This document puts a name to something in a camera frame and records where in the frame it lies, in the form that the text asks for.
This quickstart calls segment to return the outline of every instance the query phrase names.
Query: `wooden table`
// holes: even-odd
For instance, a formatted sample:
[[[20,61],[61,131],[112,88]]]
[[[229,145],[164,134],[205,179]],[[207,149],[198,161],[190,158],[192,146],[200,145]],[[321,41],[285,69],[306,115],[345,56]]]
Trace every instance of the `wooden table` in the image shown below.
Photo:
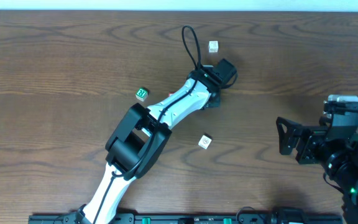
[[[238,69],[220,108],[183,120],[120,207],[235,213],[275,205],[341,213],[319,165],[278,153],[277,116],[318,123],[329,94],[358,95],[358,13],[0,11],[0,223],[65,213],[92,198],[104,144],[141,86],[154,104],[203,63]],[[193,45],[190,33],[189,44]],[[208,55],[208,41],[219,53]],[[214,141],[204,150],[203,133]]]

